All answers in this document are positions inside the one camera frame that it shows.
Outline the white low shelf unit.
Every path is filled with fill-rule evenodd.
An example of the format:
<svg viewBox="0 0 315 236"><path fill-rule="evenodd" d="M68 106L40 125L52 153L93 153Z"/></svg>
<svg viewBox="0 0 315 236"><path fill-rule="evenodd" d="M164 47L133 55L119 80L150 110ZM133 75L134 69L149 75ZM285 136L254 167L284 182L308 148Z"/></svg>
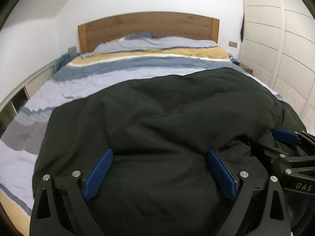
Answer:
<svg viewBox="0 0 315 236"><path fill-rule="evenodd" d="M18 114L18 111L53 75L53 67L56 62L57 59L33 73L1 102L1 135Z"/></svg>

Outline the wooden nightstand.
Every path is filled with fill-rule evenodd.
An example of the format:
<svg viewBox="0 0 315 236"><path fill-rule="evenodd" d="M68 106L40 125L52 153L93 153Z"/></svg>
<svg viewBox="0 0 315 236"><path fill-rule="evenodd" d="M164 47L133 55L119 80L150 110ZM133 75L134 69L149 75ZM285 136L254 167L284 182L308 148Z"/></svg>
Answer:
<svg viewBox="0 0 315 236"><path fill-rule="evenodd" d="M243 69L246 73L253 74L253 69L247 67L246 65L239 63L239 67Z"/></svg>

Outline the striped duvet cover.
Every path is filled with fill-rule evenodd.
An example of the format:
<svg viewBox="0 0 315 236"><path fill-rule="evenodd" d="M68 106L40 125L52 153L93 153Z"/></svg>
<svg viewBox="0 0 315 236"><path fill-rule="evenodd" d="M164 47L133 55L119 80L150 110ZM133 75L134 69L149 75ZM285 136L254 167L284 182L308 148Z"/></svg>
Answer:
<svg viewBox="0 0 315 236"><path fill-rule="evenodd" d="M231 206L206 163L211 148L251 177L269 176L251 154L272 130L300 121L283 97L233 64L220 47L75 58L23 106L1 137L1 204L23 235L48 175L61 224L78 223L70 187L108 235L212 232ZM108 149L96 196L84 175Z"/></svg>

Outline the wall socket plate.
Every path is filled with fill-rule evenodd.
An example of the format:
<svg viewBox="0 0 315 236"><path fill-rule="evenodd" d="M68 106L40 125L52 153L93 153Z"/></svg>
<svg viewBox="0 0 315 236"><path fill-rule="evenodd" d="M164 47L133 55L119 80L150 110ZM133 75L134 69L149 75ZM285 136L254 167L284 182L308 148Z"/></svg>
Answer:
<svg viewBox="0 0 315 236"><path fill-rule="evenodd" d="M234 47L234 48L237 48L238 47L238 44L234 41L229 41L229 46L230 47Z"/></svg>
<svg viewBox="0 0 315 236"><path fill-rule="evenodd" d="M76 51L77 51L76 46L72 46L72 47L69 47L69 48L68 48L68 53L70 53L70 52L76 52Z"/></svg>

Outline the black puffer jacket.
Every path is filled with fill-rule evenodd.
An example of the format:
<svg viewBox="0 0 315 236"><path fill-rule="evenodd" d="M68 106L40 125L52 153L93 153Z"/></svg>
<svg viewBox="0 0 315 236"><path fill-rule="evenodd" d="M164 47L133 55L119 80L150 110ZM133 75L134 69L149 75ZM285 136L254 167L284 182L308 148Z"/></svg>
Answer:
<svg viewBox="0 0 315 236"><path fill-rule="evenodd" d="M314 235L314 145L229 68L129 80L52 111L31 235Z"/></svg>

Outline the blue crumpled cloth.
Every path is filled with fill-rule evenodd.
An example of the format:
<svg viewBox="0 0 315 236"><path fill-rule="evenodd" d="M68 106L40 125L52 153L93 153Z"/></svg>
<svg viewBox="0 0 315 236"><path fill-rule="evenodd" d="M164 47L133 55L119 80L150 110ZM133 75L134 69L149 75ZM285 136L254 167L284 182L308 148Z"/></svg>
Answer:
<svg viewBox="0 0 315 236"><path fill-rule="evenodd" d="M78 52L68 52L63 54L60 58L58 58L54 63L52 67L52 73L55 74L58 72L63 66L74 60L80 56L80 53Z"/></svg>

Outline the white wardrobe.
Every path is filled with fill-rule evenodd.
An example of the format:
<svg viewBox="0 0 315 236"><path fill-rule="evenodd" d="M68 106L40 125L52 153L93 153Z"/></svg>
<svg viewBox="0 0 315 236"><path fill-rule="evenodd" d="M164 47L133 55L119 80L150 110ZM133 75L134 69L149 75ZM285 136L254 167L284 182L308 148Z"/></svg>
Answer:
<svg viewBox="0 0 315 236"><path fill-rule="evenodd" d="M314 17L302 0L244 0L240 62L314 134Z"/></svg>

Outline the grey-blue pillow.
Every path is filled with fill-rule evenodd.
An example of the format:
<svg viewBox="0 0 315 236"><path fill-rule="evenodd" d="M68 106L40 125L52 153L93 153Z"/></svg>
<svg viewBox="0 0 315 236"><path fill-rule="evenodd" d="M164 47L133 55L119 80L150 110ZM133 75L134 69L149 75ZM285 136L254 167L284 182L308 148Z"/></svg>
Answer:
<svg viewBox="0 0 315 236"><path fill-rule="evenodd" d="M99 44L92 54L106 54L127 51L165 50L171 48L209 48L217 47L215 41L194 40L179 36L157 38L151 32L139 32Z"/></svg>

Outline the wooden headboard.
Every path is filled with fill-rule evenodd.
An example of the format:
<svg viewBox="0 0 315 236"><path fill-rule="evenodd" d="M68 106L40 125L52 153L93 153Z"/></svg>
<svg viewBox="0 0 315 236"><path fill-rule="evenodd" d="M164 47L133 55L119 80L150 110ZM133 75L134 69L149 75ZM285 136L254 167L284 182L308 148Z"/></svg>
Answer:
<svg viewBox="0 0 315 236"><path fill-rule="evenodd" d="M180 36L218 42L220 20L179 12L138 12L98 19L77 28L80 52L84 54L101 43L144 31L158 38Z"/></svg>

